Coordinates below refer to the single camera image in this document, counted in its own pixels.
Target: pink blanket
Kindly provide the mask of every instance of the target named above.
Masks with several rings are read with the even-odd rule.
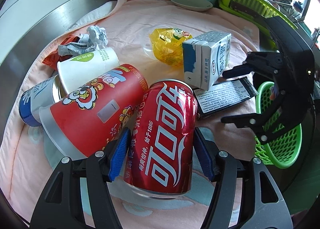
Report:
[[[170,67],[145,55],[139,36],[149,26],[177,27],[190,32],[193,37],[210,30],[230,32],[229,69],[241,64],[248,51],[259,49],[259,31],[254,24],[217,8],[199,13],[177,7],[169,0],[118,0],[116,6],[114,2],[109,2],[83,17],[70,31],[52,41],[32,64],[4,132],[0,147],[0,187],[14,210],[28,221],[52,168],[44,154],[45,135],[42,127],[32,128],[22,122],[18,102],[24,91],[52,75],[52,70],[42,64],[42,60],[67,35],[85,33],[88,25],[106,28],[109,46],[116,51],[120,63],[129,63],[138,68],[149,85],[163,78],[183,80],[184,77],[183,69]],[[250,160],[254,156],[254,134],[250,129],[237,129],[233,124],[222,124],[220,118],[251,112],[255,112],[253,99],[198,122],[197,126],[212,131],[219,149],[229,152],[235,158]],[[196,157],[192,190],[190,194],[176,200],[155,201],[134,195],[126,188],[121,176],[109,187],[124,229],[199,228],[214,189],[202,174]],[[231,224],[236,223],[240,198],[241,187],[237,190],[235,215]],[[89,215],[86,218],[92,224],[92,218]]]

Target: white plate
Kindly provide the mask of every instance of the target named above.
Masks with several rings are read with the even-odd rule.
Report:
[[[196,12],[209,10],[213,7],[212,3],[207,0],[171,0],[175,5]]]

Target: red coca-cola can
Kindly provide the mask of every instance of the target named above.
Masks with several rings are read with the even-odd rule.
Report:
[[[191,187],[197,102],[185,83],[166,79],[143,95],[124,181],[139,195],[172,199]]]
[[[65,156],[73,160],[89,157],[116,137],[140,107],[147,90],[142,74],[123,64],[51,107],[41,108],[40,120]]]

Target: pink cloth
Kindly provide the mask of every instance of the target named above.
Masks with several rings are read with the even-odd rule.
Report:
[[[120,63],[132,64],[138,68],[149,85],[163,78],[184,78],[183,69],[170,67],[145,55],[139,35],[149,26],[177,27],[190,32],[193,37],[211,30],[230,32],[232,39],[228,69],[241,64],[248,51],[259,49],[259,30],[254,24],[217,8],[199,13],[177,7],[169,0],[118,0],[111,12],[104,12],[102,8],[105,7],[89,13],[73,29],[56,38],[39,54],[21,85],[9,116],[0,147],[0,187],[14,210],[28,221],[52,168],[44,155],[42,128],[24,125],[19,116],[18,103],[24,91],[52,75],[52,70],[42,64],[42,60],[67,35],[85,33],[88,25],[106,28],[108,46],[115,50]],[[228,151],[235,158],[250,160],[254,156],[254,134],[250,129],[237,129],[233,124],[222,124],[220,118],[251,112],[255,112],[253,99],[221,111],[197,125],[208,127],[213,132],[219,149]],[[241,192],[237,192],[235,212],[239,209],[241,197]],[[122,200],[121,196],[113,197],[116,212],[124,228],[199,228],[208,205],[188,197],[182,197],[181,200],[187,201],[183,202],[183,208],[149,207],[142,212],[134,204]],[[135,212],[142,212],[143,215],[135,215]]]

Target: green mesh basket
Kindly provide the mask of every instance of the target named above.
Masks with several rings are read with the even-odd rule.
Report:
[[[259,87],[259,94],[256,97],[257,113],[263,113],[265,109],[271,105],[270,87],[273,85],[273,82],[265,82]],[[270,125],[277,120],[279,115],[280,114],[276,112],[265,124],[264,129],[267,130]],[[275,131],[282,129],[283,127],[284,126],[280,124]],[[301,142],[302,128],[301,124],[299,124],[286,134],[264,145],[261,145],[259,139],[256,137],[255,155],[256,157],[259,157],[265,165],[275,165],[278,168],[288,168],[297,160],[300,153]]]

